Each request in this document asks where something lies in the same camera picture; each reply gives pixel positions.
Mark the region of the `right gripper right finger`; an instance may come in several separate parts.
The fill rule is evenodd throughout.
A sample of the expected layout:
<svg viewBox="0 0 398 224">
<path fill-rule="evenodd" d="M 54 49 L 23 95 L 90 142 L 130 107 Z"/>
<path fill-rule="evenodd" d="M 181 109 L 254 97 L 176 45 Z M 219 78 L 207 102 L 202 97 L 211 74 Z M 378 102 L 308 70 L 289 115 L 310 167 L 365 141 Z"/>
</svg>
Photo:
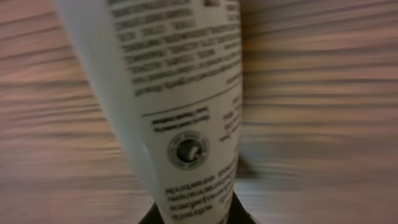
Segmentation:
<svg viewBox="0 0 398 224">
<path fill-rule="evenodd" d="M 258 222 L 244 209 L 238 196 L 233 192 L 227 224 L 258 224 Z"/>
</svg>

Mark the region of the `white tube gold cap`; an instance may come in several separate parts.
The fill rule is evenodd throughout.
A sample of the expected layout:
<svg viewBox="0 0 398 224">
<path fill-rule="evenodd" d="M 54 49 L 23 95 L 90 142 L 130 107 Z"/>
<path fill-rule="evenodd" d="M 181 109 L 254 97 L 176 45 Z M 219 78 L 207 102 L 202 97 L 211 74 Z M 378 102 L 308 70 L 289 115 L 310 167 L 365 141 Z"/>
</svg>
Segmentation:
<svg viewBox="0 0 398 224">
<path fill-rule="evenodd" d="M 55 0 L 165 223 L 226 223 L 242 100 L 239 1 Z"/>
</svg>

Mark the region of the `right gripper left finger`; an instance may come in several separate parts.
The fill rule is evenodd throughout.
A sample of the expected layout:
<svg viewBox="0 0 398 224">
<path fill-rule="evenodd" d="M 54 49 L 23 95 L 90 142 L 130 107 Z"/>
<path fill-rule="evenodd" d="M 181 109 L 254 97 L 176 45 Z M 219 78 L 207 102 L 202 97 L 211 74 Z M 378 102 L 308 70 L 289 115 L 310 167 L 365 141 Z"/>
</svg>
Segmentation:
<svg viewBox="0 0 398 224">
<path fill-rule="evenodd" d="M 164 224 L 158 206 L 154 203 L 138 224 Z"/>
</svg>

